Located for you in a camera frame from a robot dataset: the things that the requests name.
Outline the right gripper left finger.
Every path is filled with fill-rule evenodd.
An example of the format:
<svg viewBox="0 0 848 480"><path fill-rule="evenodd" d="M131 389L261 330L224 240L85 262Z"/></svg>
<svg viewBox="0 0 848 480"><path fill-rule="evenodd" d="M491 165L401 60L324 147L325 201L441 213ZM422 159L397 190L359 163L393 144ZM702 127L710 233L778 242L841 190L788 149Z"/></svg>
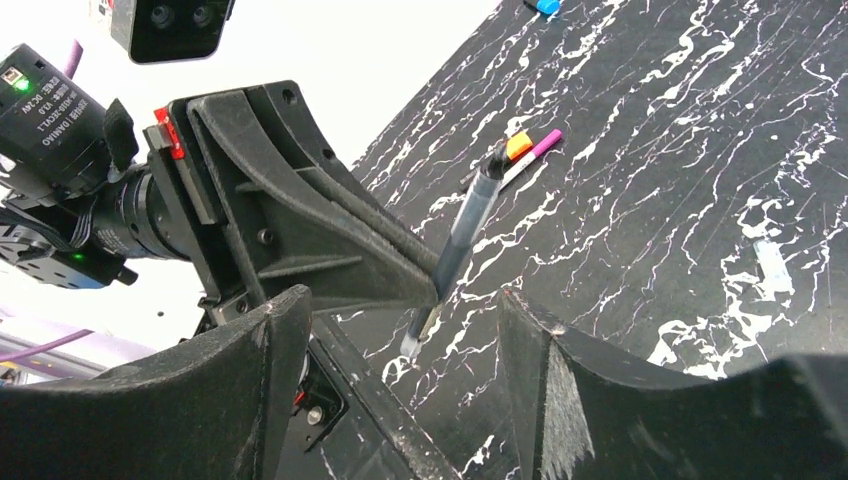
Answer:
<svg viewBox="0 0 848 480"><path fill-rule="evenodd" d="M93 379L1 391L5 479L274 479L304 363L311 293Z"/></svg>

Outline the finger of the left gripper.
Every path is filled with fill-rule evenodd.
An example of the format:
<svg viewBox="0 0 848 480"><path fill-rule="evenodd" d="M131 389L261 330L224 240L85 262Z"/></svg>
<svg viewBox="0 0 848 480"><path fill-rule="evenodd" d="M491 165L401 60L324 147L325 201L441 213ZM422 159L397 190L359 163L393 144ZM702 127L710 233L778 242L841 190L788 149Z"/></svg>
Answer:
<svg viewBox="0 0 848 480"><path fill-rule="evenodd" d="M248 87L245 95L272 144L302 179L382 236L421 270L435 269L437 254L386 210L339 160L296 82Z"/></svg>
<svg viewBox="0 0 848 480"><path fill-rule="evenodd" d="M435 303L432 271L302 179L262 129L245 89L191 99L189 122L250 294L263 301L303 285L320 313Z"/></svg>

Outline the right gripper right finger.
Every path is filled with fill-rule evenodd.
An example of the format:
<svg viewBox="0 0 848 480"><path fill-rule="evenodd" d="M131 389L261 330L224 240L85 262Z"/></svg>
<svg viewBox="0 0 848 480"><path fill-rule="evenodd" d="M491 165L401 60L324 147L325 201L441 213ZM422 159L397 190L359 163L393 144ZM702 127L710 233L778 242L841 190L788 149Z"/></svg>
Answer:
<svg viewBox="0 0 848 480"><path fill-rule="evenodd" d="M793 354L708 380L561 322L516 290L498 336L527 479L843 479L847 358Z"/></svg>

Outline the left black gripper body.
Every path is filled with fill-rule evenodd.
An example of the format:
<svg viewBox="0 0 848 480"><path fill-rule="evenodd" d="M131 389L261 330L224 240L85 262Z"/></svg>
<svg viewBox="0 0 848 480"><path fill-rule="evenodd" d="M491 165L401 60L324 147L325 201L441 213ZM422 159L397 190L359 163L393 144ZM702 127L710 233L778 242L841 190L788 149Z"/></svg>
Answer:
<svg viewBox="0 0 848 480"><path fill-rule="evenodd" d="M156 110L147 161L110 171L96 192L92 268L104 287L136 281L129 259L190 262L203 287L204 324L222 325L246 313L251 299L225 238L223 200L189 122L189 102Z"/></svg>

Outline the white marker pen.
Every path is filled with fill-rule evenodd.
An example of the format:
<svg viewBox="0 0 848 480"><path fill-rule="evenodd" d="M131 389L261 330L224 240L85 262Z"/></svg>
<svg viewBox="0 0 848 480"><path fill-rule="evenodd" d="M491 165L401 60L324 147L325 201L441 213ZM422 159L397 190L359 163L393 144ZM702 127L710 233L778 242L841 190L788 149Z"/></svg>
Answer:
<svg viewBox="0 0 848 480"><path fill-rule="evenodd" d="M500 185L500 191L503 191L511 182L516 180L524 170L536 161L537 157L538 155L536 153L529 152L514 162L504 174L504 178Z"/></svg>

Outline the black ballpoint pen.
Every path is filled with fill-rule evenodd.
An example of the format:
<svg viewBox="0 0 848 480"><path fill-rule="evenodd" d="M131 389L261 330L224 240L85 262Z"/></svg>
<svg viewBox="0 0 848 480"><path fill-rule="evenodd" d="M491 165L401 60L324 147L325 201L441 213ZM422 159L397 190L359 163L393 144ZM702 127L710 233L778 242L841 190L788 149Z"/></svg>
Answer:
<svg viewBox="0 0 848 480"><path fill-rule="evenodd" d="M474 239L489 217L504 174L511 165L506 158L496 153L499 144L487 159L480 163L476 176L465 192L461 208L439 256L432 274L437 293L436 304L419 309L405 333L400 345L400 353L409 360L415 360L419 355L424 338L429 335L432 322L454 289L460 267L467 259Z"/></svg>

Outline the orange black highlighter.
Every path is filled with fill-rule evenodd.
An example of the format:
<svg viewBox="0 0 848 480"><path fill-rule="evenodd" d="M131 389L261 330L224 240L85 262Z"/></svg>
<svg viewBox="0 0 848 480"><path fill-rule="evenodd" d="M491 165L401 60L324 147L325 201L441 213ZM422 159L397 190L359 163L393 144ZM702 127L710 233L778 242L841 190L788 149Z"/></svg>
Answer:
<svg viewBox="0 0 848 480"><path fill-rule="evenodd" d="M498 153L501 157L506 158L509 163L514 163L521 155L529 151L533 146L533 140L527 131L521 130L501 142L496 149L496 153ZM467 191L475 176L476 172L472 171L460 180L459 190L461 193Z"/></svg>

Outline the magenta pen cap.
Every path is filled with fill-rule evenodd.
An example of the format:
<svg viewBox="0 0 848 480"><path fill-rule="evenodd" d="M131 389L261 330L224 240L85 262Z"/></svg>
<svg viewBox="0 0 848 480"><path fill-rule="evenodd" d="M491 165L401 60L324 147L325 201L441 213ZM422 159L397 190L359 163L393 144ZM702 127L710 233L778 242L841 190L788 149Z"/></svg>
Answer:
<svg viewBox="0 0 848 480"><path fill-rule="evenodd" d="M563 137L563 133L559 129L554 129L540 140L530 151L536 158L541 157L551 148L553 148Z"/></svg>

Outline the clear pen cap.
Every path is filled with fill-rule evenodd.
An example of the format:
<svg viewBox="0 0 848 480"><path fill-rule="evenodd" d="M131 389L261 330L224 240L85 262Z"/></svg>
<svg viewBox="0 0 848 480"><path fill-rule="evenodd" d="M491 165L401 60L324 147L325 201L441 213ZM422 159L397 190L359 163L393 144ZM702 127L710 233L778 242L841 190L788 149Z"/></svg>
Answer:
<svg viewBox="0 0 848 480"><path fill-rule="evenodd" d="M771 239L763 238L753 244L753 249L762 271L760 284L763 289L770 293L793 293L792 278L780 246Z"/></svg>

